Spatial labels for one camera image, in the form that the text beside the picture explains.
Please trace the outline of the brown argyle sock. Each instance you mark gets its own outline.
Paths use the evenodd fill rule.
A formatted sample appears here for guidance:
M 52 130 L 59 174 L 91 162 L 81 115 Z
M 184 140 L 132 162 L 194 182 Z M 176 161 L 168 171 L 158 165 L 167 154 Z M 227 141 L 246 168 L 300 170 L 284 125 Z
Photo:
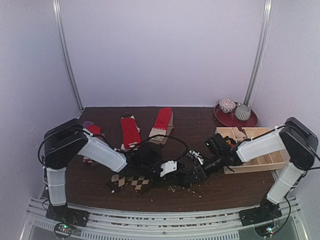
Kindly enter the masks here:
M 128 184 L 125 176 L 120 174 L 114 174 L 109 180 L 107 180 L 106 185 L 110 189 L 111 193 L 118 193 L 124 189 Z
M 128 181 L 133 190 L 138 194 L 148 192 L 154 185 L 154 181 L 144 175 L 130 177 Z

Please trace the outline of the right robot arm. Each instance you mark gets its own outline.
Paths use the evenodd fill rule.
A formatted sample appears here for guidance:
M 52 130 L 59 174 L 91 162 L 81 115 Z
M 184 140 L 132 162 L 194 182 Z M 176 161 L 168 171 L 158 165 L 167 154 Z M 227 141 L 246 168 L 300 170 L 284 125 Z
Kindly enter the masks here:
M 290 117 L 275 128 L 245 129 L 243 139 L 236 137 L 234 130 L 219 130 L 205 141 L 212 153 L 211 158 L 192 151 L 191 156 L 199 161 L 184 178 L 184 183 L 195 184 L 206 180 L 222 168 L 239 172 L 240 169 L 269 171 L 283 167 L 275 184 L 266 194 L 266 202 L 256 210 L 259 220 L 268 220 L 275 212 L 275 205 L 299 183 L 312 169 L 317 156 L 318 137 L 303 123 Z

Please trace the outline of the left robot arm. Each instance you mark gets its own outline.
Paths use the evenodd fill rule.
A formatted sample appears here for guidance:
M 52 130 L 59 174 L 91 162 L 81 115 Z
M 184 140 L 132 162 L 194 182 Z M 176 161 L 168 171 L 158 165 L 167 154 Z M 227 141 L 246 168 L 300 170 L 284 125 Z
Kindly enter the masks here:
M 179 169 L 180 157 L 162 161 L 161 148 L 148 137 L 128 151 L 113 148 L 103 135 L 82 127 L 77 118 L 47 131 L 38 147 L 37 158 L 44 168 L 52 213 L 61 222 L 72 218 L 67 207 L 66 169 L 76 157 L 83 156 L 123 176 L 145 176 L 154 180 Z

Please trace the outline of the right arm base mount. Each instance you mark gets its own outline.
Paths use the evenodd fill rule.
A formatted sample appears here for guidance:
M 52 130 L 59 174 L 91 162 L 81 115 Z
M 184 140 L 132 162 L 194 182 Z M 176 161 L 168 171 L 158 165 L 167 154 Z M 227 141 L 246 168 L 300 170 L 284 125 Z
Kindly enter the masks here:
M 258 207 L 241 210 L 239 212 L 239 218 L 243 227 L 271 221 L 274 217 L 280 218 L 281 216 L 280 205 L 269 201 L 266 203 L 261 202 Z

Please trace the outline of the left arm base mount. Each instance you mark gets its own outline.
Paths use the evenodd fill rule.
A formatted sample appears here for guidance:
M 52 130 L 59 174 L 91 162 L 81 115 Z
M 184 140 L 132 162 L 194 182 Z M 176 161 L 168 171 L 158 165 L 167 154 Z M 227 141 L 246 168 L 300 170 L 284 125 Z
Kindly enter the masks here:
M 52 206 L 49 204 L 46 210 L 46 218 L 67 225 L 86 227 L 89 219 L 89 212 L 68 207 L 67 204 Z

